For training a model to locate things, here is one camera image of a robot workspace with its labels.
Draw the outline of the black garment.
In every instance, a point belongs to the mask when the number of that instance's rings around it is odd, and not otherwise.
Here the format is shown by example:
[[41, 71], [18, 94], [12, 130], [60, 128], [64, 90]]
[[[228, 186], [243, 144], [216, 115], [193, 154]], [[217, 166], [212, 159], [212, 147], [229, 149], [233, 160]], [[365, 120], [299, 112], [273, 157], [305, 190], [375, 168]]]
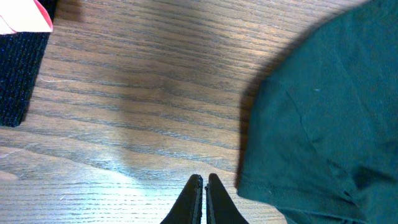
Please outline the black garment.
[[397, 1], [319, 27], [260, 85], [239, 196], [289, 223], [397, 222]]

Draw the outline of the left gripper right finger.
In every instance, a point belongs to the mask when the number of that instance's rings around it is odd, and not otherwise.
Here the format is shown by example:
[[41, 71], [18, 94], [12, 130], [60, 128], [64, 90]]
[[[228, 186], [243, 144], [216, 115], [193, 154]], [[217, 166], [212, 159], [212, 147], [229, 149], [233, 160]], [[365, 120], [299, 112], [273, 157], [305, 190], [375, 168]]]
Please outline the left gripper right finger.
[[207, 224], [248, 224], [216, 174], [209, 175], [205, 190]]

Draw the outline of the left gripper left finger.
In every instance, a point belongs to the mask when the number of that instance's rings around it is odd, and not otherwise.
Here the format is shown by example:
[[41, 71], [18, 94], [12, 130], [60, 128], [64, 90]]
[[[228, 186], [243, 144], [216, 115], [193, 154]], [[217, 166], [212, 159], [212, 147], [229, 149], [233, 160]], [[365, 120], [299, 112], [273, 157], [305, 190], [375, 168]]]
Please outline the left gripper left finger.
[[203, 179], [200, 175], [193, 174], [160, 224], [200, 224], [202, 200]]

